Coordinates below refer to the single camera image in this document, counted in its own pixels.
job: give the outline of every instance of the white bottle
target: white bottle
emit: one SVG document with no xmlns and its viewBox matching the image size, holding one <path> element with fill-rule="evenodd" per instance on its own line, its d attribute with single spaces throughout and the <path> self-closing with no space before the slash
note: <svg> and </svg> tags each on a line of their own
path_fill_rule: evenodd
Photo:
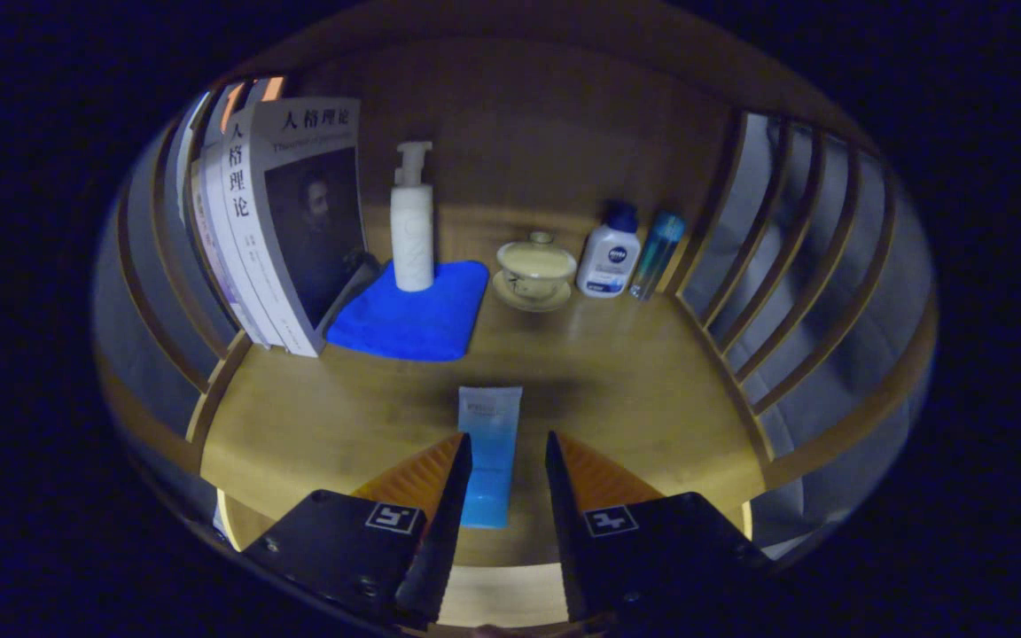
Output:
<svg viewBox="0 0 1021 638">
<path fill-rule="evenodd" d="M 588 234 L 578 271 L 581 292 L 593 298 L 612 298 L 625 290 L 641 253 L 636 227 L 636 206 L 614 202 L 603 226 Z"/>
<path fill-rule="evenodd" d="M 431 149 L 431 142 L 404 142 L 396 148 L 402 157 L 393 177 L 389 224 L 396 287 L 408 293 L 433 285 L 433 187 L 420 182 L 425 152 Z"/>
</svg>

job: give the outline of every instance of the book stack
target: book stack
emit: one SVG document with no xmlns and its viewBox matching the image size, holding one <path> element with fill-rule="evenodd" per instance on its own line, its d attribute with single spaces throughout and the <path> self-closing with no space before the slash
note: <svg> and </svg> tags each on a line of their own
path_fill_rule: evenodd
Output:
<svg viewBox="0 0 1021 638">
<path fill-rule="evenodd" d="M 340 303 L 372 278 L 357 187 L 358 109 L 348 97 L 248 101 L 191 165 L 193 235 L 256 344 L 320 355 Z"/>
</svg>

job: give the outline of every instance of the blue bottle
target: blue bottle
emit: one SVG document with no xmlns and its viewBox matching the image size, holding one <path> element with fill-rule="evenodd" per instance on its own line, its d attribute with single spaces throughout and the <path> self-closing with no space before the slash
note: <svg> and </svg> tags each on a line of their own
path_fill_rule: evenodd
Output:
<svg viewBox="0 0 1021 638">
<path fill-rule="evenodd" d="M 655 292 L 657 283 L 669 266 L 676 244 L 684 236 L 684 220 L 680 215 L 661 210 L 657 213 L 652 230 L 648 231 L 648 239 L 644 242 L 644 252 L 636 265 L 633 283 L 628 287 L 628 294 L 644 301 Z"/>
</svg>

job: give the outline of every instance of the white pump bottle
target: white pump bottle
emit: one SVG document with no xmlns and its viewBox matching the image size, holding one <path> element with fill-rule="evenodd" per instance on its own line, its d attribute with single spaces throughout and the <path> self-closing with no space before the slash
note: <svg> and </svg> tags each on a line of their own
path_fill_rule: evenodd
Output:
<svg viewBox="0 0 1021 638">
<path fill-rule="evenodd" d="M 396 286 L 409 293 L 433 285 L 433 187 L 420 182 L 425 153 L 431 149 L 431 142 L 404 142 L 396 148 L 401 160 L 393 177 L 396 186 L 389 215 L 393 269 Z"/>
</svg>

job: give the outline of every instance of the blue towel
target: blue towel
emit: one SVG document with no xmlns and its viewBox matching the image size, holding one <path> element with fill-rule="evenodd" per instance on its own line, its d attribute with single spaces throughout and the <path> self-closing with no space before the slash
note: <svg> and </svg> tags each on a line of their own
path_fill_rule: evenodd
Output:
<svg viewBox="0 0 1021 638">
<path fill-rule="evenodd" d="M 341 308 L 326 339 L 390 359 L 461 359 L 486 289 L 485 265 L 457 261 L 437 265 L 428 290 L 406 293 L 396 287 L 389 262 L 368 290 Z"/>
</svg>

